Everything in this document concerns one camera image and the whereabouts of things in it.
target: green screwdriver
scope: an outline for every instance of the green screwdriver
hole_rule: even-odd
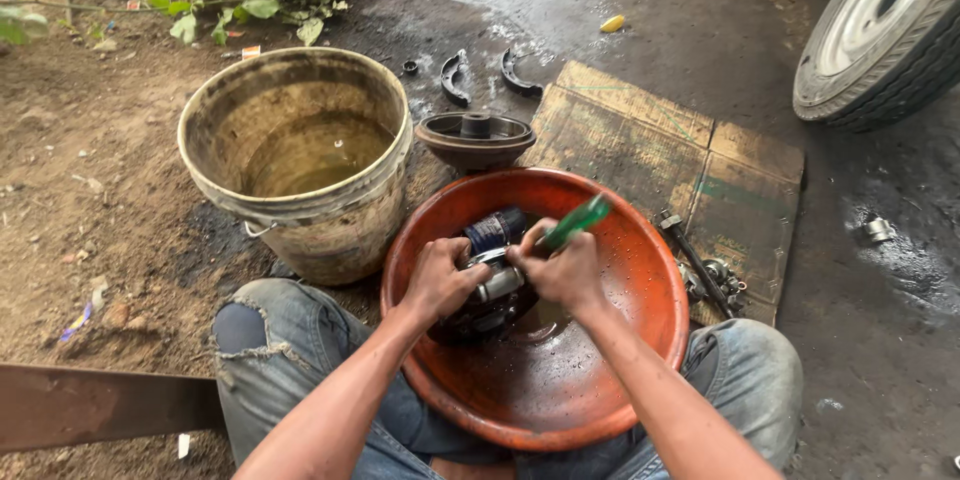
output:
[[[574,234],[593,227],[610,212],[610,203],[603,194],[593,198],[573,209],[557,223],[557,226],[548,230],[542,238],[534,243],[531,255],[541,259],[549,259],[554,251],[563,248]]]

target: ripped jeans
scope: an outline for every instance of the ripped jeans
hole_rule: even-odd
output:
[[[220,348],[220,400],[239,465],[373,328],[319,290],[261,279],[237,290],[214,319],[213,331]],[[769,326],[736,319],[694,331],[687,350],[680,372],[690,385],[774,467],[783,467],[800,428],[803,387],[790,342]],[[519,479],[669,478],[641,425],[568,452],[516,452],[448,422],[416,396],[402,373],[393,379],[366,434],[354,478],[436,480],[432,456],[475,464],[513,458]]]

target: orange plastic basin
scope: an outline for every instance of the orange plastic basin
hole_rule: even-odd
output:
[[[381,313],[402,300],[427,241],[457,236],[510,204],[560,218],[599,192],[611,201],[609,215],[592,230],[606,295],[666,363],[679,368],[689,315],[670,250],[627,201],[559,170],[512,168],[471,176],[421,204],[387,255]],[[423,336],[403,372],[416,393],[452,422],[519,450],[570,450],[615,437],[637,423],[617,377],[576,323],[532,341],[443,346]]]

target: white wheel rim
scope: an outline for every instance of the white wheel rim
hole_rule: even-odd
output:
[[[831,76],[867,53],[904,16],[913,0],[843,0],[826,31],[816,69]]]

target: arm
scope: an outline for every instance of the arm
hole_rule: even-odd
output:
[[[507,257],[527,274],[542,299],[559,302],[590,334],[627,390],[636,417],[670,476],[678,480],[780,478],[607,301],[593,235],[576,235],[549,261],[527,256],[534,241],[555,223],[552,219],[538,223],[519,248],[508,249]]]
[[[370,423],[403,359],[441,316],[453,313],[487,265],[457,271],[466,238],[426,244],[402,302],[355,353],[283,417],[243,462],[234,479],[349,478]]]

